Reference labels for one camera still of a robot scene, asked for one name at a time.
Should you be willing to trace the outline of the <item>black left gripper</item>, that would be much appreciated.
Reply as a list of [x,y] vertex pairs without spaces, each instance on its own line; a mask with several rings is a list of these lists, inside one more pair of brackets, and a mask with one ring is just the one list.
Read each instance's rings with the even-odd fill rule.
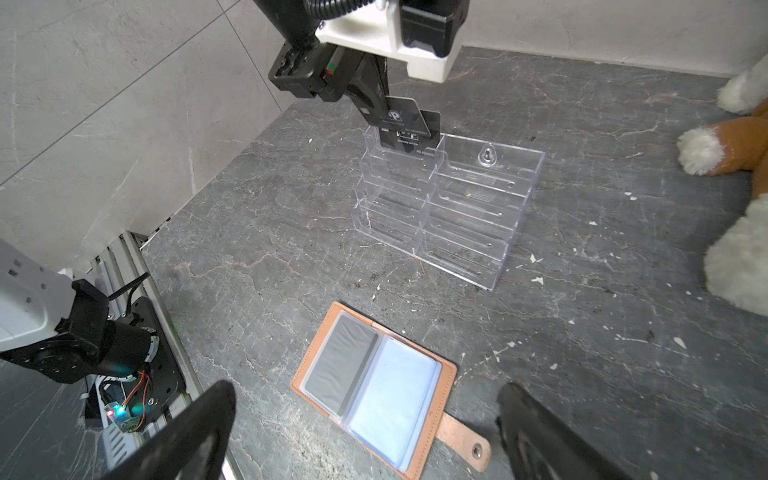
[[280,91],[296,98],[351,99],[366,122],[382,128],[390,111],[387,60],[333,44],[284,44],[269,74]]

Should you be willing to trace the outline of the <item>black credit card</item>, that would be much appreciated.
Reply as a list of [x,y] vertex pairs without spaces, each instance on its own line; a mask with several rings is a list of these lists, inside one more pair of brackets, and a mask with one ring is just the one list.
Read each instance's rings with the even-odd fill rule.
[[412,155],[426,154],[427,151],[436,150],[442,140],[442,116],[439,112],[432,110],[422,110],[421,113],[429,129],[428,135],[379,129],[378,137],[381,146],[385,149]]

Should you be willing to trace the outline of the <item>clear acrylic tiered holder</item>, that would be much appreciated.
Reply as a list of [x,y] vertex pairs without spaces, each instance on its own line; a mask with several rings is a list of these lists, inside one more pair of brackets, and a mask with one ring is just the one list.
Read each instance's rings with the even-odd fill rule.
[[385,146],[377,128],[355,187],[357,231],[492,290],[537,185],[545,154],[451,134],[430,148]]

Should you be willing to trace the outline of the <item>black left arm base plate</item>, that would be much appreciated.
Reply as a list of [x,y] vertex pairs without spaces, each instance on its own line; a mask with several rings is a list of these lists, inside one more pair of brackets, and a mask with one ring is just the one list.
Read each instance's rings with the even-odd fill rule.
[[88,377],[89,404],[98,411],[104,426],[112,426],[104,407],[119,402],[142,417],[139,433],[164,416],[173,401],[185,390],[179,371],[160,325],[160,318],[149,298],[132,301],[130,312],[116,322],[118,333],[127,333],[135,343],[117,342],[118,352],[125,362],[108,360],[106,367]]

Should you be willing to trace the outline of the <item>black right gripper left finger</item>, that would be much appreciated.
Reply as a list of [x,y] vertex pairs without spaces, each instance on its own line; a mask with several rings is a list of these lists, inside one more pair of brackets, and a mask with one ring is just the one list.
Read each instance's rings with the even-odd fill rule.
[[103,477],[108,480],[219,479],[235,417],[234,385],[220,380]]

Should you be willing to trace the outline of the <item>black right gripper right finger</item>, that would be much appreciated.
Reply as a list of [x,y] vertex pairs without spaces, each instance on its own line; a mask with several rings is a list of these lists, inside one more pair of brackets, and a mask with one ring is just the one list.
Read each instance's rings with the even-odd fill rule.
[[516,479],[628,479],[523,386],[500,389],[497,425]]

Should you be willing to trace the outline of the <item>clear plastic card sleeves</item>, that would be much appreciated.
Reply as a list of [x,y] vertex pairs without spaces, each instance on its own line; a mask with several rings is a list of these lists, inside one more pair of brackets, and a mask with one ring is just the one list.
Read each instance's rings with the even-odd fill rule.
[[439,360],[336,306],[292,386],[404,474],[415,462],[442,370]]

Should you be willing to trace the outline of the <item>dark grey credit card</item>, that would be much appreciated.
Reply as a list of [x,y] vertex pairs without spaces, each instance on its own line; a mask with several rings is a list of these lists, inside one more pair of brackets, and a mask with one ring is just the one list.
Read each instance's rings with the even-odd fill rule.
[[430,136],[422,111],[413,98],[387,96],[388,109],[382,120],[384,128],[420,136]]

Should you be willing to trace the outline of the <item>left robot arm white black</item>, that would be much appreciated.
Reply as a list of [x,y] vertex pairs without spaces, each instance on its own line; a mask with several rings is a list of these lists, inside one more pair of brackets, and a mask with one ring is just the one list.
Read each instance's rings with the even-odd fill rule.
[[[268,78],[297,98],[335,102],[348,96],[363,114],[389,111],[387,61],[381,55],[319,42],[285,45]],[[2,242],[2,359],[62,384],[88,375],[143,373],[161,350],[162,335],[131,304],[122,321],[110,319],[109,310],[148,277],[106,295],[88,280],[49,270]]]

